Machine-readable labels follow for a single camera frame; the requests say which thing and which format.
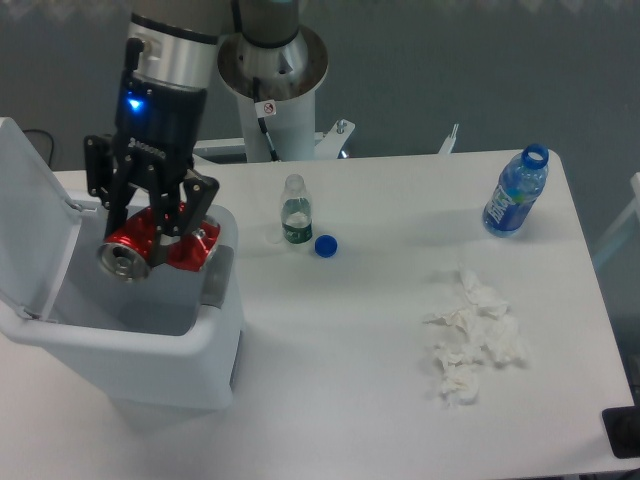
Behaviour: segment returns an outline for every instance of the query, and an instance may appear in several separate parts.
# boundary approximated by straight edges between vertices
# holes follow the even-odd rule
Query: blue bottle label
[[[484,210],[484,218],[496,230],[517,230],[534,203],[535,199],[525,202],[524,195],[519,190],[505,190],[502,185],[498,185]]]

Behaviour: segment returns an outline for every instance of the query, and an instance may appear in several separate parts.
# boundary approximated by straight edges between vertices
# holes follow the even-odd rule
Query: white table
[[[521,235],[481,225],[513,154],[200,168],[240,226],[234,403],[114,403],[0,338],[0,477],[464,480],[640,466],[615,459],[600,418],[632,399],[558,157]],[[265,240],[294,172],[316,233],[339,241],[334,258]],[[84,188],[81,172],[57,176]],[[458,261],[511,301],[531,365],[485,368],[477,404],[447,409],[431,350],[441,331],[422,320],[459,303]]]

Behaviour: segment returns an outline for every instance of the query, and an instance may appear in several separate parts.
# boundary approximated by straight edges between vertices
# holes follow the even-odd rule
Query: tissue paper
[[[450,405],[475,402],[479,392],[476,368],[486,360],[494,366],[523,365],[527,356],[518,320],[507,314],[509,303],[494,288],[483,285],[471,270],[461,268],[460,281],[467,304],[431,314],[426,320],[465,334],[461,345],[440,342],[435,347],[443,370],[440,393]]]

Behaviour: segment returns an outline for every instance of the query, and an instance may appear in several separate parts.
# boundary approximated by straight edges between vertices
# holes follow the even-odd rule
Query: small glass bottle
[[[311,195],[304,179],[293,174],[287,177],[280,197],[282,230],[289,243],[300,244],[311,240]]]

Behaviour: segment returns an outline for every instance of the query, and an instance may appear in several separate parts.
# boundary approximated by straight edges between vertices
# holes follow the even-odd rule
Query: plastic bottle
[[[294,244],[311,240],[311,195],[304,185],[304,179],[293,174],[287,177],[280,197],[282,210],[282,230],[284,238]]]
[[[542,193],[549,173],[549,151],[534,143],[513,157],[482,214],[485,228],[497,237],[509,237],[522,226]]]

